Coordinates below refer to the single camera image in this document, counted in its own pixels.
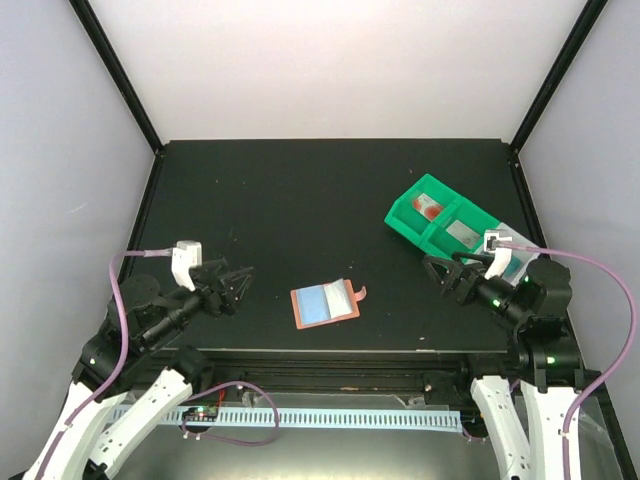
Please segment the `white floral credit card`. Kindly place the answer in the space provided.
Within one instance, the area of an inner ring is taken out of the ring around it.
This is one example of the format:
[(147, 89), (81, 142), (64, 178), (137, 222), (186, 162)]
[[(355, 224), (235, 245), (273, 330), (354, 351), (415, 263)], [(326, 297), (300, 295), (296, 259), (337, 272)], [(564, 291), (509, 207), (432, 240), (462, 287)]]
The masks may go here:
[(446, 232), (467, 249), (473, 249), (480, 239), (479, 233), (468, 227), (460, 220), (454, 220), (446, 228)]

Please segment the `brown leather card holder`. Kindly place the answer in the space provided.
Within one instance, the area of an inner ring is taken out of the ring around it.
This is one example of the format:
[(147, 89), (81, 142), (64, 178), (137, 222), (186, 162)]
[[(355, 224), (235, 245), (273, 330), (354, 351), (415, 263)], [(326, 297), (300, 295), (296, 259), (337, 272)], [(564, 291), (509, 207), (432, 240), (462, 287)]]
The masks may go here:
[(343, 278), (292, 290), (290, 297), (296, 328), (305, 330), (358, 318), (359, 303), (366, 296), (365, 286), (355, 291), (352, 282)]

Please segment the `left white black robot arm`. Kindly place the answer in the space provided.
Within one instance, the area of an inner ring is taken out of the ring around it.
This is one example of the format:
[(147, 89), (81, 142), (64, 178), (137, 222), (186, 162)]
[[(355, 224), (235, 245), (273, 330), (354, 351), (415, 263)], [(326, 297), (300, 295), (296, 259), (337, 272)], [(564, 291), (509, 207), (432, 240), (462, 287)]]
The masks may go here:
[(213, 363), (191, 346), (176, 350), (151, 386), (118, 420), (153, 356), (199, 314), (234, 315), (255, 270), (220, 258), (189, 270), (191, 286), (168, 294), (149, 275), (116, 284), (104, 325), (83, 347), (65, 402), (45, 447), (21, 479), (112, 479), (159, 422), (189, 397), (214, 388)]

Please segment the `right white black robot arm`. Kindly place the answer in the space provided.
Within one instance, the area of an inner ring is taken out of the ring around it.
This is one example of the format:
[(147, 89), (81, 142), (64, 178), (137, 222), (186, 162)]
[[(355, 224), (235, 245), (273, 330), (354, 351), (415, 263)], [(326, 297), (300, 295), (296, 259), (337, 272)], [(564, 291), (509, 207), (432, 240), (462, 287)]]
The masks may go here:
[(587, 386), (577, 341), (568, 330), (568, 268), (530, 261), (511, 284), (493, 276), (490, 255), (427, 255), (426, 271), (461, 306), (487, 308), (505, 330), (506, 360), (475, 355), (454, 379), (457, 396), (475, 403), (503, 479), (579, 479), (579, 407)]

